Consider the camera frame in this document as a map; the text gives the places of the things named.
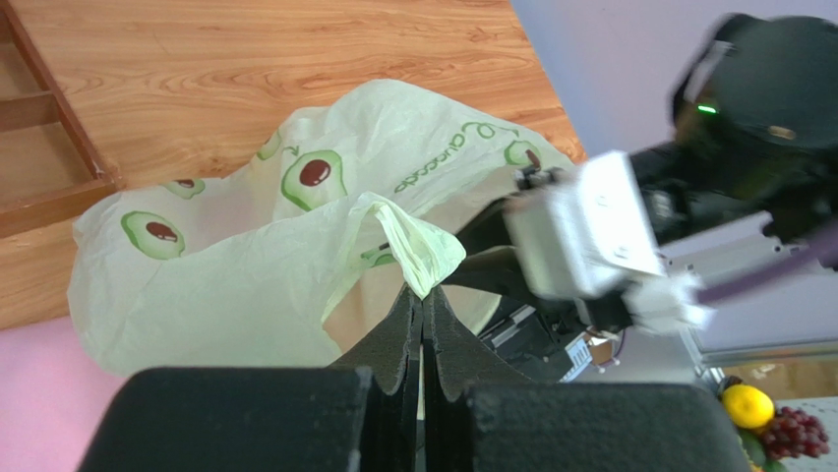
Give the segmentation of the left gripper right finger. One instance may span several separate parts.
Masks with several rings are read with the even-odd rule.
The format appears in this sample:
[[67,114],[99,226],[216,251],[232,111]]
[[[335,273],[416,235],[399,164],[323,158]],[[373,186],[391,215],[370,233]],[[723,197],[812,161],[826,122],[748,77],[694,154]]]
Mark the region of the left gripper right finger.
[[434,289],[422,304],[431,471],[746,471],[734,426],[684,383],[537,383]]

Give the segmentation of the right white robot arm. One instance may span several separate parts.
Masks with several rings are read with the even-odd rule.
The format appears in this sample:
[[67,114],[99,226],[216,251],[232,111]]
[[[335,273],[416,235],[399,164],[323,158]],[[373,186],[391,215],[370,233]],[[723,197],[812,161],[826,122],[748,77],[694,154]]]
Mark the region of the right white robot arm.
[[[837,263],[837,27],[806,16],[728,17],[674,94],[674,137],[609,152],[570,172],[537,158],[517,189],[458,234],[467,257],[447,284],[530,305],[624,296],[713,305],[811,261]],[[765,211],[763,232],[798,254],[708,286],[641,280],[660,246]]]

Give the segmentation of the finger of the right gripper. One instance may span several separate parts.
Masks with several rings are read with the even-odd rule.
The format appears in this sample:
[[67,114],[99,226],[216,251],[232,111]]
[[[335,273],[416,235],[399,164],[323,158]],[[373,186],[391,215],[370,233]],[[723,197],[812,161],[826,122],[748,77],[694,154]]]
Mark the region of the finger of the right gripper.
[[504,217],[509,200],[526,193],[556,184],[564,170],[559,167],[541,168],[528,166],[513,172],[516,190],[491,201],[455,234],[467,253],[483,253],[496,247],[513,245]]
[[539,298],[527,285],[512,247],[467,256],[441,284],[501,295],[526,305],[539,304]]

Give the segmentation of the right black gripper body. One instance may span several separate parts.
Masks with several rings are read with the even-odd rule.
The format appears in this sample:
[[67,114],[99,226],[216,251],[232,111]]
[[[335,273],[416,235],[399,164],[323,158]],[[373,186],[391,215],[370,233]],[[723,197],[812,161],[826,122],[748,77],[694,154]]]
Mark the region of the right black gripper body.
[[771,216],[762,234],[788,244],[837,216],[836,154],[727,150],[704,158],[665,143],[632,154],[630,162],[661,246],[762,211]]

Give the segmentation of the avocado print plastic bag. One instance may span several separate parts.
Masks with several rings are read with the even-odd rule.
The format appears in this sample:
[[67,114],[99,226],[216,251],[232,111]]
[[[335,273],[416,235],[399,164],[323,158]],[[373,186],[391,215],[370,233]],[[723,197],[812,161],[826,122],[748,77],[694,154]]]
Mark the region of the avocado print plastic bag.
[[160,366],[323,367],[464,259],[455,233],[530,163],[571,167],[535,131],[374,80],[294,111],[223,178],[112,195],[74,224],[67,292],[111,374]]

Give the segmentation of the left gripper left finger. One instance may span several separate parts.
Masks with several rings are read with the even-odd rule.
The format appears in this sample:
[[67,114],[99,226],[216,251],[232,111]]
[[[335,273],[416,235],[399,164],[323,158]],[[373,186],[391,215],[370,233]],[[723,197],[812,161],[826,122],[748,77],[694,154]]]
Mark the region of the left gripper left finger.
[[325,368],[154,368],[130,377],[84,471],[411,471],[421,301],[409,289]]

